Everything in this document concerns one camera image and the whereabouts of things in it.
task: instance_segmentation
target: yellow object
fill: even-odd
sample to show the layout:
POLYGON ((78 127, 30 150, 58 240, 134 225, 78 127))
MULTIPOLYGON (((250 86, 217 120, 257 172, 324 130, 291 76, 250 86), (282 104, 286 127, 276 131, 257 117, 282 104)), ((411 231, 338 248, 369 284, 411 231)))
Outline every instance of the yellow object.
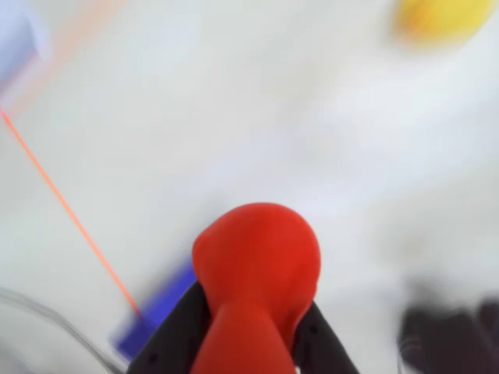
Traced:
POLYGON ((402 0, 397 24, 418 42, 471 37, 489 18, 494 0, 402 0))

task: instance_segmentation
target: blue block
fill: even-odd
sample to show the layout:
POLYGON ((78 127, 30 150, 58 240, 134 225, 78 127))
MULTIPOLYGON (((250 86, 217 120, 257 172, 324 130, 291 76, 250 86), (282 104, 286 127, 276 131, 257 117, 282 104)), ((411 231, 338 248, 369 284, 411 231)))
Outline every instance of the blue block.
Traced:
POLYGON ((141 310, 143 318, 137 318, 134 321, 124 336, 119 339, 116 349, 125 358, 133 360, 195 281, 193 264, 188 263, 175 273, 141 310))

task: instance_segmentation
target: red rubber bulb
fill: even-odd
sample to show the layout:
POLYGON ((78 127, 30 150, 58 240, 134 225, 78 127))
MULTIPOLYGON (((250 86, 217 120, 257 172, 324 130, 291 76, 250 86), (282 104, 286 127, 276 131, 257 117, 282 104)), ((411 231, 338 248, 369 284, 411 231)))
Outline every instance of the red rubber bulb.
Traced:
POLYGON ((294 374, 296 327, 320 272, 310 226, 277 204, 240 206, 195 241, 193 265, 212 322, 192 374, 294 374))

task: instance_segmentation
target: orange line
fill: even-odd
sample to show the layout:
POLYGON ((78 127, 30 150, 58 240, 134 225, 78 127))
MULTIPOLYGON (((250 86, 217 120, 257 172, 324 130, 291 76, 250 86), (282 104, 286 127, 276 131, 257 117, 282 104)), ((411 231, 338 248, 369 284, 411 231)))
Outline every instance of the orange line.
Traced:
POLYGON ((10 131, 14 134, 14 136, 16 137, 18 143, 24 149, 24 151, 26 152, 26 154, 30 158, 31 162, 33 162, 33 165, 38 169, 38 171, 40 172, 41 176, 43 177, 43 179, 45 180, 45 182, 48 184, 48 186, 50 187, 50 189, 54 193, 55 197, 57 197, 57 199, 59 200, 59 202, 61 203, 61 205, 64 207, 66 213, 71 217, 71 220, 73 220, 74 224, 78 227, 78 229, 80 230, 81 234, 87 240, 88 245, 93 249, 95 255, 101 261, 102 266, 108 271, 109 275, 111 276, 111 278, 113 279, 113 281, 116 283, 116 285, 118 286, 119 290, 123 293, 123 295, 125 296, 126 300, 128 301, 128 303, 132 307, 133 311, 139 317, 141 317, 139 308, 137 308, 137 305, 136 305, 135 301, 133 300, 132 296, 130 296, 130 293, 126 290, 126 288, 123 285, 123 283, 119 280, 118 276, 116 275, 116 273, 114 272, 114 270, 111 268, 111 266, 109 265, 108 261, 104 258, 104 256, 102 255, 102 253, 99 250, 99 248, 97 247, 97 245, 94 243, 94 241, 92 240, 92 238, 88 235, 87 230, 85 230, 85 228, 80 223, 80 221, 78 220, 78 218, 76 218, 76 215, 73 213, 73 211, 69 207, 68 203, 64 200, 64 198, 62 197, 61 193, 55 188, 54 183, 52 183, 52 181, 48 177, 47 173, 45 173, 45 170, 41 167, 40 163, 37 161, 36 157, 31 153, 31 151, 28 148, 28 146, 24 143, 24 140, 23 140, 23 138, 21 138, 21 135, 17 132, 17 130, 14 128, 14 126, 10 122, 9 118, 7 117, 7 115, 2 110, 0 110, 0 115, 2 115, 2 117, 3 117, 3 119, 4 119, 5 123, 6 123, 6 125, 9 127, 10 131))

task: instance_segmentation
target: dark object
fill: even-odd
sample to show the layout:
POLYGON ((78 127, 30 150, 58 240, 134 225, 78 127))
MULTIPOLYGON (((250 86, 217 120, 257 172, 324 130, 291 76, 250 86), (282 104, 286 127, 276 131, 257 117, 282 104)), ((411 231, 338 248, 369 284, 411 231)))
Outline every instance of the dark object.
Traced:
POLYGON ((358 374, 315 302, 300 321, 293 360, 302 374, 358 374))
POLYGON ((422 374, 498 374, 490 336, 467 312, 410 309, 399 338, 403 361, 422 374))
MULTIPOLYGON (((196 282, 132 361, 127 373, 188 374, 210 318, 203 289, 196 282)), ((302 374, 358 374, 315 303, 296 330, 293 359, 302 374)))
POLYGON ((483 302, 478 311, 478 320, 495 349, 499 350, 499 301, 483 302))
POLYGON ((203 288, 196 282, 132 361, 127 373, 188 374, 209 322, 203 288))

